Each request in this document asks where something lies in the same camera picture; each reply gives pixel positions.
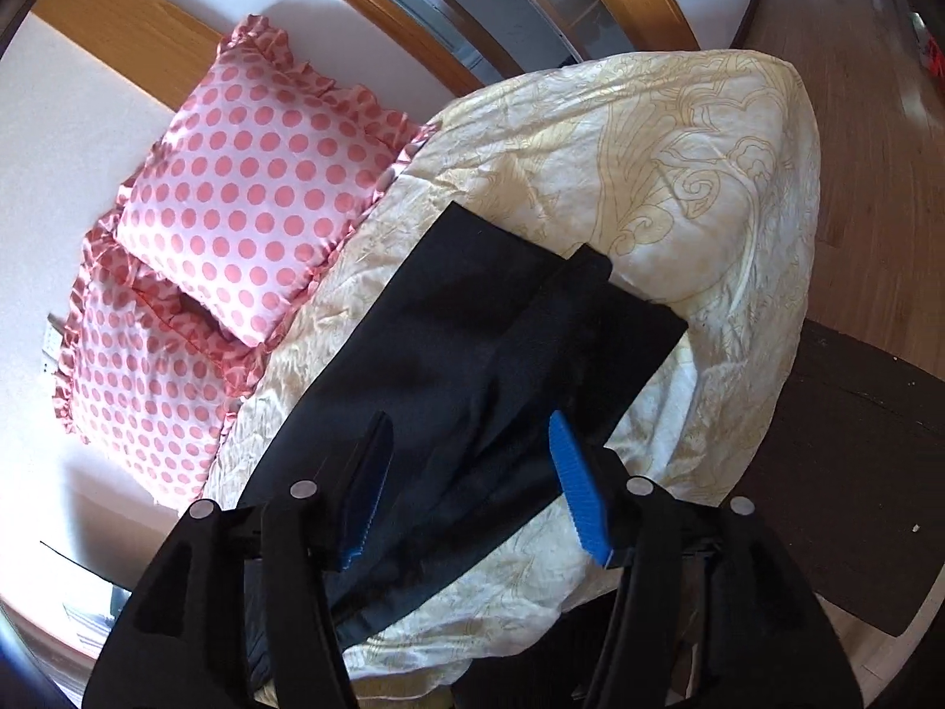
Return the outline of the black pants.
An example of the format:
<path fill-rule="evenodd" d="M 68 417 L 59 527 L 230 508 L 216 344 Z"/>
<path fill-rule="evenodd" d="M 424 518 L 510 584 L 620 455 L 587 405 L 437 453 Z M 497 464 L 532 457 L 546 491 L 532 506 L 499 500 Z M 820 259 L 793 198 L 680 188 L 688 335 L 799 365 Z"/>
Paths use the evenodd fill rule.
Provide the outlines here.
<path fill-rule="evenodd" d="M 392 461 L 364 551 L 327 588 L 342 646 L 428 602 L 561 486 L 548 421 L 604 445 L 686 322 L 459 205 L 434 221 L 288 415 L 243 488 L 264 503 L 335 470 L 376 415 Z"/>

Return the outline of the left pink polka dot pillow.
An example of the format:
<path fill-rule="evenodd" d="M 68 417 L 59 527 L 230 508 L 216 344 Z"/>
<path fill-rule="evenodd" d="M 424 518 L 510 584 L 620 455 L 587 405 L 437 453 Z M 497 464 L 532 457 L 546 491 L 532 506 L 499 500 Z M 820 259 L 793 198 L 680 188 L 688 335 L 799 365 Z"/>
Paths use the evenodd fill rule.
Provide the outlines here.
<path fill-rule="evenodd" d="M 54 413 L 126 467 L 155 503 L 202 495 L 221 443 L 266 366 L 194 301 L 126 251 L 117 216 L 86 232 L 69 295 Z"/>

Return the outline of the pink polka dot pillow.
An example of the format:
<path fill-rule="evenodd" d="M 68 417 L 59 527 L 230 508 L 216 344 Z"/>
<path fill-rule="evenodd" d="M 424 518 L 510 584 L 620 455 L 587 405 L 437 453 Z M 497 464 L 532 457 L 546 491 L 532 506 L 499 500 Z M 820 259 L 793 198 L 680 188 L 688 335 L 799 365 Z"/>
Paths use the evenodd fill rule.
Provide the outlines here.
<path fill-rule="evenodd" d="M 268 18 L 247 16 L 125 190 L 115 239 L 261 346 L 362 223 L 418 130 L 367 86 L 296 59 Z"/>
<path fill-rule="evenodd" d="M 126 467 L 155 503 L 202 495 L 221 443 L 266 366 L 194 301 L 126 251 L 117 216 L 86 232 L 69 295 L 54 413 Z"/>

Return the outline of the dark floor mat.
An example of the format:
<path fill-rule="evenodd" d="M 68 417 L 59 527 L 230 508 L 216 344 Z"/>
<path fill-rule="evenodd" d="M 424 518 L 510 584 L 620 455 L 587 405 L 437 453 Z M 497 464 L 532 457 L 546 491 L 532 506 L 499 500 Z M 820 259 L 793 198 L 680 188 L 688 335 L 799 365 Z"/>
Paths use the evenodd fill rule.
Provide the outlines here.
<path fill-rule="evenodd" d="M 735 487 L 815 592 L 904 634 L 943 565 L 943 382 L 820 323 Z"/>

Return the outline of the right pink polka dot pillow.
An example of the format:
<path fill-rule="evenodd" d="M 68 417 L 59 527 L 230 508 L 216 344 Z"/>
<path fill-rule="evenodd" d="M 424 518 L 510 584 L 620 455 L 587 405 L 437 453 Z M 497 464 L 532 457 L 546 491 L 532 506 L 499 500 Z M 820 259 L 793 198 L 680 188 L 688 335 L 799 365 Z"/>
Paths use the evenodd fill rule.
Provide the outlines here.
<path fill-rule="evenodd" d="M 125 190 L 115 239 L 261 346 L 362 223 L 418 130 L 367 86 L 296 59 L 268 18 L 247 16 Z"/>

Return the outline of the yellow patterned bedspread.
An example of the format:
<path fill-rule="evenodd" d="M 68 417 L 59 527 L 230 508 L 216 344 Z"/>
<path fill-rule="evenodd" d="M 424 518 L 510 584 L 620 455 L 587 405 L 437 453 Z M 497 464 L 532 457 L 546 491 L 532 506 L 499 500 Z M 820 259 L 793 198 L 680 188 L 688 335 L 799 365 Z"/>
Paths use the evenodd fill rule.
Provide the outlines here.
<path fill-rule="evenodd" d="M 820 141 L 798 72 L 746 51 L 633 53 L 448 104 L 269 355 L 205 492 L 234 506 L 306 388 L 450 203 L 686 320 L 610 436 L 628 469 L 718 504 L 751 463 L 798 349 Z"/>

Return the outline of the wall socket plate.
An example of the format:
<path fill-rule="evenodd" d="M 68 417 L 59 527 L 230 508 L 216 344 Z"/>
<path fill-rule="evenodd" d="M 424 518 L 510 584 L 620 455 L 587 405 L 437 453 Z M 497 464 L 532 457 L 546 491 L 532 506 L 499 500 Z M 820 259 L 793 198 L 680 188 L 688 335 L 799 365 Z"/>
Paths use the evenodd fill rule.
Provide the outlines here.
<path fill-rule="evenodd" d="M 63 349 L 63 321 L 54 314 L 48 314 L 43 325 L 42 346 L 40 346 L 40 366 L 45 375 L 58 372 L 61 349 Z"/>

